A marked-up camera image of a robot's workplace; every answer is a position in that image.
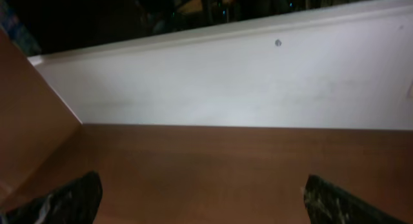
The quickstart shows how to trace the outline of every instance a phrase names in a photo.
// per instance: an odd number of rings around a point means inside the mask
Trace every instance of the screw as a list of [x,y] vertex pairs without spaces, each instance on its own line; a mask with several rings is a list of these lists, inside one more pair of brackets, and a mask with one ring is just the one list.
[[279,39],[277,39],[276,40],[276,46],[281,46],[281,44],[282,44],[282,42]]

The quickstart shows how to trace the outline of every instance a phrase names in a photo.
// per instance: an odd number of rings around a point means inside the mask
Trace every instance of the brown wooden panel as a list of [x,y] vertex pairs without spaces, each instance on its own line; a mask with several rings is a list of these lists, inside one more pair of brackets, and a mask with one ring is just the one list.
[[309,223],[318,174],[413,223],[413,133],[85,125],[8,201],[100,173],[95,223]]
[[79,126],[0,30],[0,203]]

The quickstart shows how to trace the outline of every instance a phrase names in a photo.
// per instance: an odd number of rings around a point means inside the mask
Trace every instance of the white wall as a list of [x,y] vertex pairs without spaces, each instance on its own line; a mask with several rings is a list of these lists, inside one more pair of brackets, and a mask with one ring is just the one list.
[[83,123],[413,130],[413,0],[31,60]]

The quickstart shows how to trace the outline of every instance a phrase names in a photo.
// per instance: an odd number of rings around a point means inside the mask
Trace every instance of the black object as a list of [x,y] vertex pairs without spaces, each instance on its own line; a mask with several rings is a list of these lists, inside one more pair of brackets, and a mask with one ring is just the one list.
[[89,172],[42,198],[7,212],[2,218],[7,224],[92,224],[101,199],[99,175]]
[[304,204],[311,224],[403,223],[314,175],[308,177]]

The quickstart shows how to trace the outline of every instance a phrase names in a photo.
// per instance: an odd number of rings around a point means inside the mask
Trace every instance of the patterned fabric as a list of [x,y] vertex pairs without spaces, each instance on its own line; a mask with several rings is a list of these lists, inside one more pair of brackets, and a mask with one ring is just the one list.
[[8,35],[26,56],[40,54],[39,44],[19,21],[19,18],[5,0],[0,0],[0,29]]

